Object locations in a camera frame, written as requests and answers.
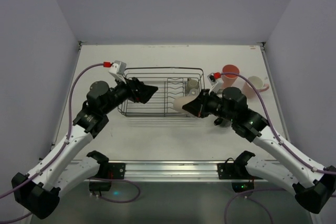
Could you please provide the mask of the beige tall cup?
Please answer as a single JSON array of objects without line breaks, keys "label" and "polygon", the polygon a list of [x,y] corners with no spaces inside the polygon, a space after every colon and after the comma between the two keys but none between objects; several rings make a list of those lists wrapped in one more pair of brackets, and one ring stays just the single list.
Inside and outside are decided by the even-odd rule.
[{"label": "beige tall cup", "polygon": [[195,99],[196,99],[196,96],[183,96],[183,97],[176,98],[173,102],[173,109],[179,113],[190,114],[189,112],[183,109],[183,106],[194,101]]}]

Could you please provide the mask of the black mug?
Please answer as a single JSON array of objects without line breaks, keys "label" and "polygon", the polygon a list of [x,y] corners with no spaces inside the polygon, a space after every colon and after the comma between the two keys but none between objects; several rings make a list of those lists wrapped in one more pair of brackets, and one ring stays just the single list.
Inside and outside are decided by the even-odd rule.
[{"label": "black mug", "polygon": [[231,126],[232,121],[224,118],[217,118],[214,120],[214,125],[219,127],[229,127]]}]

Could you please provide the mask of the pink faceted mug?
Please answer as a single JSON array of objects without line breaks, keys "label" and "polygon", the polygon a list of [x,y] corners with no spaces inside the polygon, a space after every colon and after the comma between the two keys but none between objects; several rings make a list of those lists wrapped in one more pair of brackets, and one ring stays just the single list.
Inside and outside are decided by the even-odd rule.
[{"label": "pink faceted mug", "polygon": [[247,80],[248,81],[246,81],[244,83],[242,93],[248,99],[252,99],[257,95],[257,93],[255,92],[255,90],[252,88],[252,86],[250,84],[252,84],[254,86],[254,88],[256,89],[256,91],[258,93],[267,91],[270,87],[269,84],[264,83],[264,81],[257,76],[251,76],[251,77],[247,78]]}]

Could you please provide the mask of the salmon pink plastic cup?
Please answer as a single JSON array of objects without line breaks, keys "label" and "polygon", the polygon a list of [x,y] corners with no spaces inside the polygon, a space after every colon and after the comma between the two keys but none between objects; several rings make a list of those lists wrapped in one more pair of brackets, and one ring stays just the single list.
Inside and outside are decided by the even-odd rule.
[{"label": "salmon pink plastic cup", "polygon": [[225,65],[222,68],[222,88],[231,87],[237,79],[237,75],[240,74],[239,68],[235,65]]}]

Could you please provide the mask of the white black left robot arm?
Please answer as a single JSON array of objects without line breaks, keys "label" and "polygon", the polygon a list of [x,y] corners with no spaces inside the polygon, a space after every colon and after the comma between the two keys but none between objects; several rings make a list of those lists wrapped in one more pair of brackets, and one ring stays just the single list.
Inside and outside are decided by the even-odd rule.
[{"label": "white black left robot arm", "polygon": [[83,180],[109,174],[109,159],[92,151],[76,166],[68,169],[73,158],[107,125],[108,113],[126,100],[146,104],[157,92],[137,78],[119,81],[115,88],[104,81],[90,86],[87,99],[77,114],[70,132],[27,174],[12,178],[15,200],[39,219],[47,218],[58,206],[61,196]]}]

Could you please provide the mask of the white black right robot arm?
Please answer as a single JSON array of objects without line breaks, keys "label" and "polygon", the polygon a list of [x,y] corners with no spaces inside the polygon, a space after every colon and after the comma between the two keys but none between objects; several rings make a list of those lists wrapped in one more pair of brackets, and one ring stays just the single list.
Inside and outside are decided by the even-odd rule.
[{"label": "white black right robot arm", "polygon": [[335,192],[335,167],[325,167],[294,147],[274,130],[269,120],[248,108],[247,98],[238,88],[224,89],[221,97],[202,90],[198,96],[177,99],[174,108],[197,118],[214,115],[229,120],[237,135],[280,163],[274,165],[244,151],[231,169],[237,176],[265,179],[294,195],[296,201],[313,214],[318,214]]}]

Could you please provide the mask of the grey beige small mug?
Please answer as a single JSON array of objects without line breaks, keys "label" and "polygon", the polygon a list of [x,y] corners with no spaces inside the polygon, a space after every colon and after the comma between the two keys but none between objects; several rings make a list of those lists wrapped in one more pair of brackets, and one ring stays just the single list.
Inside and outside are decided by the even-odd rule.
[{"label": "grey beige small mug", "polygon": [[197,80],[188,78],[186,82],[186,93],[189,94],[192,90],[198,90],[199,83]]}]

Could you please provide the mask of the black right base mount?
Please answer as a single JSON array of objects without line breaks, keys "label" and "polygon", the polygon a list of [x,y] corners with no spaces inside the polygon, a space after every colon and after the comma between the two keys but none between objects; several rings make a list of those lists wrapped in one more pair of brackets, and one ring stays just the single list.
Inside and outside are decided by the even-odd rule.
[{"label": "black right base mount", "polygon": [[235,193],[242,193],[255,188],[254,177],[247,173],[232,157],[217,164],[218,178],[229,179]]}]

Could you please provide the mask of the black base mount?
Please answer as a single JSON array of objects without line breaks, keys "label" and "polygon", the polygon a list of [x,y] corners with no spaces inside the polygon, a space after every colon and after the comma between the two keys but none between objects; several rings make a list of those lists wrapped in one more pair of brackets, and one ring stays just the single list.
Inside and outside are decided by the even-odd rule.
[{"label": "black base mount", "polygon": [[[94,178],[102,178],[102,179],[124,179],[125,173],[125,163],[105,163],[101,164],[98,170],[98,173],[94,176]],[[111,189],[112,182],[110,181],[102,181],[98,182],[90,182],[89,183],[89,191],[95,193],[101,193],[103,191],[109,191]]]},{"label": "black base mount", "polygon": [[229,179],[235,193],[242,193],[255,188],[254,177],[247,173],[232,157],[217,164],[218,178]]}]

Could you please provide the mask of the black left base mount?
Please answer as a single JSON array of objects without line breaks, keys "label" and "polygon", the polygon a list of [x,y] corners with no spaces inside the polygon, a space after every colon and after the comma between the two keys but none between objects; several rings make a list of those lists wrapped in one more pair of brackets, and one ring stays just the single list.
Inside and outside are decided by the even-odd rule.
[{"label": "black left base mount", "polygon": [[[124,179],[125,173],[125,163],[105,163],[101,164],[98,170],[98,173],[94,176],[94,178],[102,178],[102,179]],[[98,182],[90,182],[89,183],[89,191],[95,193],[101,193],[103,191],[109,191],[111,189],[112,182],[110,181],[102,181]]]}]

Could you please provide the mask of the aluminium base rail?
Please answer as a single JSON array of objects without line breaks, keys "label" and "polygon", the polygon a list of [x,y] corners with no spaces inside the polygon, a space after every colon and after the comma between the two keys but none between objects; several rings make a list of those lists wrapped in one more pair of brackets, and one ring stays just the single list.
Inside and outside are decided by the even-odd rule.
[{"label": "aluminium base rail", "polygon": [[124,179],[132,182],[231,182],[219,179],[224,161],[109,161],[125,163]]}]

